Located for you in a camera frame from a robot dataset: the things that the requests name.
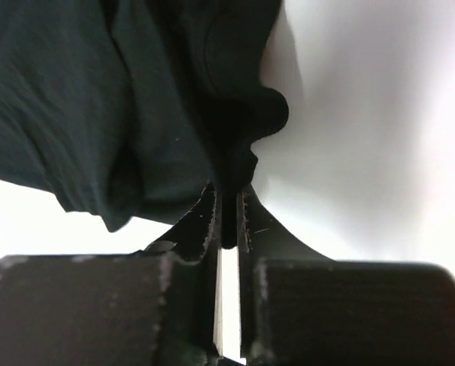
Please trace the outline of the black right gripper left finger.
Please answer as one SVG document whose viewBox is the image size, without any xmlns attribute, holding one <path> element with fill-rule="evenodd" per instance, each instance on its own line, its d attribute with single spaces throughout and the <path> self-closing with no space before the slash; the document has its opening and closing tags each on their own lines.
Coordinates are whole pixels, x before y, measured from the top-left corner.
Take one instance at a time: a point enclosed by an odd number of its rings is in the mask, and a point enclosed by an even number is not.
<svg viewBox="0 0 455 366">
<path fill-rule="evenodd" d="M 215 365 L 221 200 L 212 186 L 128 255 L 0 259 L 0 365 Z"/>
</svg>

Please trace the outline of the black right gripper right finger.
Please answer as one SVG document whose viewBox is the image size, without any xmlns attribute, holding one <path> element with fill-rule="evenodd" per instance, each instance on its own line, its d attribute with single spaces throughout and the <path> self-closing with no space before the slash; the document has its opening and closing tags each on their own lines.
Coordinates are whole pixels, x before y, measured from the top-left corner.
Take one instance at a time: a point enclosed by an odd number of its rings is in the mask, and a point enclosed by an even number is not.
<svg viewBox="0 0 455 366">
<path fill-rule="evenodd" d="M 252 188 L 237 198 L 250 365 L 455 365 L 455 279 L 437 265 L 328 258 Z"/>
</svg>

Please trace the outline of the black t shirt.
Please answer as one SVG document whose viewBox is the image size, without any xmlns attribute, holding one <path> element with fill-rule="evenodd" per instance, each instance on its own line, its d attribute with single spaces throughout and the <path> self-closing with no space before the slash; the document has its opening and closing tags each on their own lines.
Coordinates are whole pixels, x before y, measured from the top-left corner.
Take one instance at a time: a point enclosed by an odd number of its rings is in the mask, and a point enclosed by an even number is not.
<svg viewBox="0 0 455 366">
<path fill-rule="evenodd" d="M 212 186 L 252 183 L 282 129 L 260 79 L 279 1 L 0 1 L 0 222 L 45 222 L 34 194 L 116 232 L 174 223 Z"/>
</svg>

